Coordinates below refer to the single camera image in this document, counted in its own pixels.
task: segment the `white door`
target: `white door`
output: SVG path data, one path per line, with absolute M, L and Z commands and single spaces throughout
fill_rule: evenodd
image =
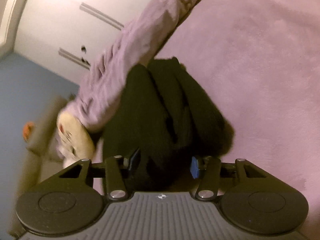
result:
M 111 46 L 125 22 L 149 0 L 28 0 L 15 51 L 68 80 L 80 83 L 104 49 Z M 62 57 L 63 50 L 83 64 Z

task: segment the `metal bolt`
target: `metal bolt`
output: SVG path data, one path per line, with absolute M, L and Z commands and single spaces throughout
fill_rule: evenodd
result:
M 81 46 L 81 51 L 84 52 L 85 54 L 87 53 L 87 49 L 85 48 L 84 45 Z
M 122 198 L 122 197 L 124 197 L 126 194 L 125 194 L 125 192 L 123 191 L 123 190 L 113 190 L 113 191 L 111 191 L 111 193 L 110 193 L 110 196 L 112 197 L 112 198 Z
M 210 198 L 214 196 L 214 193 L 211 190 L 205 189 L 205 190 L 199 191 L 198 195 L 201 198 Z

